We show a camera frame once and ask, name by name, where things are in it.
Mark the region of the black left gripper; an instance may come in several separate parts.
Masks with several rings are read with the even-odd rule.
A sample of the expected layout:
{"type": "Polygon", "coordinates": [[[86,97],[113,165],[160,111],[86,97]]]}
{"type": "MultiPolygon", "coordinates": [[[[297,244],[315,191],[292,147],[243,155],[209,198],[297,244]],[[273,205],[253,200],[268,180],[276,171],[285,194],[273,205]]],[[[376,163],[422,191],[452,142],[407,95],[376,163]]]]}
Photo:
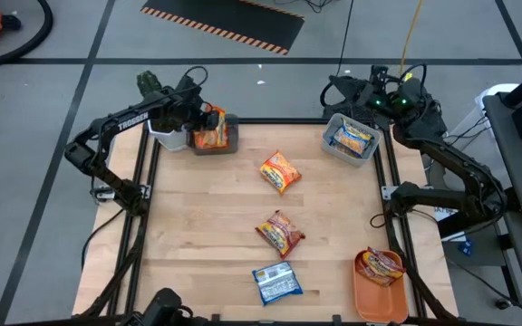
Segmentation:
{"type": "Polygon", "coordinates": [[[211,104],[207,101],[182,101],[177,107],[177,121],[181,127],[188,131],[211,131],[218,127],[219,112],[211,110],[211,104]]]}

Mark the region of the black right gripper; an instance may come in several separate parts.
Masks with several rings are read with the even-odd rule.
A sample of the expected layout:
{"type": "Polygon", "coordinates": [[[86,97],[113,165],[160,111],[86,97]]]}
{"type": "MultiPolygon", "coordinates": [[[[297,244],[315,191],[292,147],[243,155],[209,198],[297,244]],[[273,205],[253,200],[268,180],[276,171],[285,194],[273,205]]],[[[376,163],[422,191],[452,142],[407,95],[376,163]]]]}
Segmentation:
{"type": "Polygon", "coordinates": [[[366,80],[350,80],[348,76],[329,76],[329,81],[334,89],[344,98],[346,98],[353,106],[364,107],[376,92],[376,87],[366,80]],[[345,90],[349,82],[349,91],[347,96],[345,90]]]}

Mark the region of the blue soy sauce noodle pack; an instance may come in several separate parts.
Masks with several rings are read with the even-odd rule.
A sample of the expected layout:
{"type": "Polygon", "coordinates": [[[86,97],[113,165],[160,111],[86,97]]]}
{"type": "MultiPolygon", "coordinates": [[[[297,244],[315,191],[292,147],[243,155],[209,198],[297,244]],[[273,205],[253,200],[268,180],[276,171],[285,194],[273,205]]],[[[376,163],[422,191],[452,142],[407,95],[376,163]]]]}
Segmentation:
{"type": "Polygon", "coordinates": [[[330,145],[355,158],[362,158],[370,147],[372,135],[353,127],[340,127],[331,137],[330,145]]]}
{"type": "Polygon", "coordinates": [[[252,272],[264,306],[289,295],[304,293],[289,262],[272,264],[252,272]]]}
{"type": "Polygon", "coordinates": [[[372,139],[373,135],[361,124],[352,120],[343,119],[343,132],[357,139],[372,139]]]}

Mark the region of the orange chicken noodle pack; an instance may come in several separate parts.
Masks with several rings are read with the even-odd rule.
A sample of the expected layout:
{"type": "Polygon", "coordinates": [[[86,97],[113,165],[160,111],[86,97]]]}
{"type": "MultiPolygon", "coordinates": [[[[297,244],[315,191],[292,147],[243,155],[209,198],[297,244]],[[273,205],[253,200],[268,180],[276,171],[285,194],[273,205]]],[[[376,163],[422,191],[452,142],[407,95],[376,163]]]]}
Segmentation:
{"type": "Polygon", "coordinates": [[[222,148],[227,145],[226,113],[217,106],[210,106],[209,112],[218,116],[217,126],[213,130],[206,130],[203,136],[203,145],[206,148],[222,148]]]}
{"type": "Polygon", "coordinates": [[[217,130],[199,130],[193,132],[194,145],[196,149],[215,149],[222,145],[217,130]]]}
{"type": "Polygon", "coordinates": [[[280,151],[269,157],[259,171],[280,195],[302,177],[299,170],[280,151]]]}

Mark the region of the white paper sheet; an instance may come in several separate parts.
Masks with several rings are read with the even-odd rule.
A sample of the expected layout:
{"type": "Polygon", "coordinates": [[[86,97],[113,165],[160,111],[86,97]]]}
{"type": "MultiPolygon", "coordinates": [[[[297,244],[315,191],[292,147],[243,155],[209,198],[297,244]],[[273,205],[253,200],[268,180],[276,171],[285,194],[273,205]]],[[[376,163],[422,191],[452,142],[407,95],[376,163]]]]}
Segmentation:
{"type": "MultiPolygon", "coordinates": [[[[434,218],[437,222],[452,216],[457,213],[456,209],[445,208],[445,207],[434,207],[434,218]]],[[[441,238],[442,242],[454,241],[454,242],[464,242],[466,240],[465,233],[460,231],[456,234],[444,236],[441,238]]]]}

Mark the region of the black orange-striped floor mat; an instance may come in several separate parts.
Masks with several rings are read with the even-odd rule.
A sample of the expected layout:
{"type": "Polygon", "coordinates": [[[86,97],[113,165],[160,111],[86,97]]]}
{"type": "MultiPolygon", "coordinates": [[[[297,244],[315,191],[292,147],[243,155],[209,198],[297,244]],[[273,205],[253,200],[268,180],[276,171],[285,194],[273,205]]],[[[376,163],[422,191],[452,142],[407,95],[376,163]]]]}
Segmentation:
{"type": "Polygon", "coordinates": [[[280,55],[305,24],[299,14],[253,0],[147,0],[140,11],[280,55]]]}

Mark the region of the light grey bin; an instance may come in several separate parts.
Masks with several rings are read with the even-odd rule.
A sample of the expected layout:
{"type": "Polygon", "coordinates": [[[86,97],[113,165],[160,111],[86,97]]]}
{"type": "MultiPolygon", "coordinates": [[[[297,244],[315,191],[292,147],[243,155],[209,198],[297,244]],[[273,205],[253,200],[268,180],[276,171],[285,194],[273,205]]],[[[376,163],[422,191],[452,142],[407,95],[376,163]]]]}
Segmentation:
{"type": "Polygon", "coordinates": [[[342,161],[345,161],[346,163],[353,165],[355,167],[360,167],[363,163],[365,163],[367,160],[372,158],[373,153],[378,148],[380,139],[382,137],[382,134],[375,130],[370,128],[369,126],[366,126],[362,124],[361,122],[358,122],[356,120],[353,120],[349,117],[344,116],[341,113],[335,113],[329,120],[326,129],[322,136],[322,144],[321,148],[323,151],[333,155],[334,157],[337,157],[341,159],[342,161]],[[365,154],[362,158],[355,158],[353,156],[349,156],[342,151],[339,151],[338,149],[335,149],[330,145],[330,140],[332,135],[343,125],[343,119],[352,120],[354,122],[357,122],[364,126],[371,134],[373,135],[372,142],[370,147],[366,150],[365,154]]]}

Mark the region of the white trash bin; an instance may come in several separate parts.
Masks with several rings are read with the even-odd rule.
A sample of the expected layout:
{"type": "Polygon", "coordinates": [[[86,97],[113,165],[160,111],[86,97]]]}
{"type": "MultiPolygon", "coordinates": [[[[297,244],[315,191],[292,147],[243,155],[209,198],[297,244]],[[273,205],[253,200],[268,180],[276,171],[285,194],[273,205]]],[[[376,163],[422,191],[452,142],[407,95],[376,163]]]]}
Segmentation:
{"type": "Polygon", "coordinates": [[[491,136],[494,136],[494,132],[491,129],[492,126],[485,111],[483,98],[486,96],[496,95],[499,92],[512,92],[517,86],[518,83],[500,83],[484,90],[475,98],[475,107],[473,111],[478,114],[479,126],[486,129],[491,136]]]}

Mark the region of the red beef noodle pack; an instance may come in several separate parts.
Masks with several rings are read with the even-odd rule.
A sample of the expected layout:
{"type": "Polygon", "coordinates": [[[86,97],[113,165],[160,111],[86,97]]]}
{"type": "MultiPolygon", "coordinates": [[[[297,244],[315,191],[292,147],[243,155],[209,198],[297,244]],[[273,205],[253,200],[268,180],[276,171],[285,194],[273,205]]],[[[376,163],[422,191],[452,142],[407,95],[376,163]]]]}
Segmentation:
{"type": "Polygon", "coordinates": [[[406,272],[389,256],[371,247],[362,255],[362,263],[371,275],[378,274],[385,278],[398,279],[406,272]]]}
{"type": "Polygon", "coordinates": [[[358,260],[356,263],[356,271],[361,276],[365,277],[373,283],[377,283],[380,286],[389,286],[395,281],[395,278],[377,273],[370,265],[362,260],[358,260]]]}
{"type": "Polygon", "coordinates": [[[257,233],[274,247],[285,260],[305,234],[281,210],[276,210],[266,221],[256,227],[257,233]]]}

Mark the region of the orange plastic tray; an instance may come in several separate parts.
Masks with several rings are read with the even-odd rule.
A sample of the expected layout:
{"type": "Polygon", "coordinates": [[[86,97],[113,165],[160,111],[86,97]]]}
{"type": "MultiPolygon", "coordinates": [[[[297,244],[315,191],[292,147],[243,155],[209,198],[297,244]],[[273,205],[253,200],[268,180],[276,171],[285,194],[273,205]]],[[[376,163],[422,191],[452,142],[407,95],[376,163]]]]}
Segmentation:
{"type": "MultiPolygon", "coordinates": [[[[409,315],[404,285],[406,272],[389,286],[380,286],[369,281],[356,271],[356,263],[358,260],[362,260],[362,255],[366,250],[359,252],[353,261],[353,298],[356,311],[365,321],[377,323],[405,321],[409,315]]],[[[398,254],[393,251],[378,251],[386,254],[396,264],[403,267],[398,254]]]]}

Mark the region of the dark translucent grey bin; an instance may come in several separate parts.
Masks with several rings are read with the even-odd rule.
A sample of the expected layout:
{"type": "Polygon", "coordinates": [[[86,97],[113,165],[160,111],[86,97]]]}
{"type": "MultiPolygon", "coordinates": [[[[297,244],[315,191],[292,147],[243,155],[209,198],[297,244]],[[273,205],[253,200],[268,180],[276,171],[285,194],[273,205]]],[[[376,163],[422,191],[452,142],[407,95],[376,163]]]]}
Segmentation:
{"type": "Polygon", "coordinates": [[[194,131],[192,131],[190,134],[189,145],[193,149],[193,152],[198,156],[225,155],[236,153],[238,151],[239,138],[238,123],[239,119],[237,115],[226,114],[227,145],[225,147],[215,149],[196,149],[193,138],[194,131]]]}

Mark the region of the black aluminium table frame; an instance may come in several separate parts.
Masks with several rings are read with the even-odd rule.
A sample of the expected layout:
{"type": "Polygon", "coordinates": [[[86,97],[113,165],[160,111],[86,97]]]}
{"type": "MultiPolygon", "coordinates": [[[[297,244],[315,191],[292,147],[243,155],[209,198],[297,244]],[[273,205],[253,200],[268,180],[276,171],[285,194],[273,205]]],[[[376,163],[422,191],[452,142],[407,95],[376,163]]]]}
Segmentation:
{"type": "Polygon", "coordinates": [[[358,321],[353,258],[384,249],[385,231],[371,226],[382,184],[424,185],[420,154],[395,145],[395,166],[353,167],[323,152],[318,120],[246,120],[233,155],[160,150],[135,307],[173,289],[194,313],[234,321],[358,321]],[[280,151],[302,174],[283,195],[259,168],[280,151]],[[256,227],[281,210],[305,234],[289,260],[304,293],[264,306],[255,269],[279,257],[256,227]]]}

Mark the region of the white hexagonal plant pot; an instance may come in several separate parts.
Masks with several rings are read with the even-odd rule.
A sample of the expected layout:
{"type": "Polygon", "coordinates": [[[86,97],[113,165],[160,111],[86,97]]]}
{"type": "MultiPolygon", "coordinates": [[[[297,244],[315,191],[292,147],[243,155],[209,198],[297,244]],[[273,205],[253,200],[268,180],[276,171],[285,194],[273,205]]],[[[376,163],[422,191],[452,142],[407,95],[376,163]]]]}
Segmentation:
{"type": "Polygon", "coordinates": [[[148,121],[149,134],[157,140],[166,150],[177,152],[189,147],[189,134],[182,127],[180,131],[161,132],[155,129],[156,124],[151,120],[148,121]]]}

